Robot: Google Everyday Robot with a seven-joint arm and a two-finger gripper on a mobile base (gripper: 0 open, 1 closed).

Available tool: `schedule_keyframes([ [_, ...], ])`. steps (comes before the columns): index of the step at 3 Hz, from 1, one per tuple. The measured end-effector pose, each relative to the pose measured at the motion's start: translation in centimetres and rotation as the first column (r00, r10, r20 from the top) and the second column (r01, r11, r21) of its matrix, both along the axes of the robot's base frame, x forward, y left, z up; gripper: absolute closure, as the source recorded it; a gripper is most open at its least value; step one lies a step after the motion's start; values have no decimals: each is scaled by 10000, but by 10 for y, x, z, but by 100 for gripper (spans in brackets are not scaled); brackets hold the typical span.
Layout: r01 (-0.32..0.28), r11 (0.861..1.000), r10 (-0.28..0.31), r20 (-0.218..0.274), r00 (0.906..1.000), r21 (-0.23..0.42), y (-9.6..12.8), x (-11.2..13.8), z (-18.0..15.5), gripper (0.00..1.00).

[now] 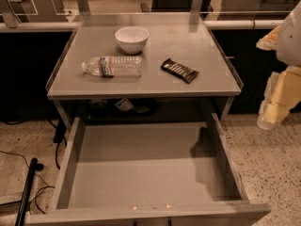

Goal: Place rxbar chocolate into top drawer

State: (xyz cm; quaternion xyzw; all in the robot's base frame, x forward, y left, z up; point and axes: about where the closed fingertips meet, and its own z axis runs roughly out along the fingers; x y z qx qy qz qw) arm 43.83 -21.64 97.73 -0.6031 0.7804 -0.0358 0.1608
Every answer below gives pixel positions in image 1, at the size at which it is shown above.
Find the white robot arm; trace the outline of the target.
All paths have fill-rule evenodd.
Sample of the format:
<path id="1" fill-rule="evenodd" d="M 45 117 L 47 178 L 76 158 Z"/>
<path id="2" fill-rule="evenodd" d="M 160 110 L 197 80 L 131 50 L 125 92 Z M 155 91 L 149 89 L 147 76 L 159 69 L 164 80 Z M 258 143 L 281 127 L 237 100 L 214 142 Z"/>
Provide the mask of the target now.
<path id="1" fill-rule="evenodd" d="M 287 65 L 283 72 L 271 73 L 259 109 L 257 125 L 270 130 L 280 125 L 301 102 L 301 2 L 256 46 L 275 50 L 277 59 Z"/>

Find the yellow taped gripper finger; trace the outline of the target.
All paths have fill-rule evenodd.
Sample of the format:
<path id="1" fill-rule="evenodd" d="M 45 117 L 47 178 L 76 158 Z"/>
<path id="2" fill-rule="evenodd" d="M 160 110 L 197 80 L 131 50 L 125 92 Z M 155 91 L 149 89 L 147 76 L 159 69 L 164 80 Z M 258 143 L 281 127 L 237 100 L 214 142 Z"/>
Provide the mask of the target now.
<path id="1" fill-rule="evenodd" d="M 280 26 L 275 27 L 272 31 L 258 40 L 256 47 L 264 51 L 276 51 L 279 30 Z"/>
<path id="2" fill-rule="evenodd" d="M 272 72 L 261 102 L 257 125 L 263 130 L 279 126 L 301 102 L 301 68 L 288 66 L 282 73 Z"/>

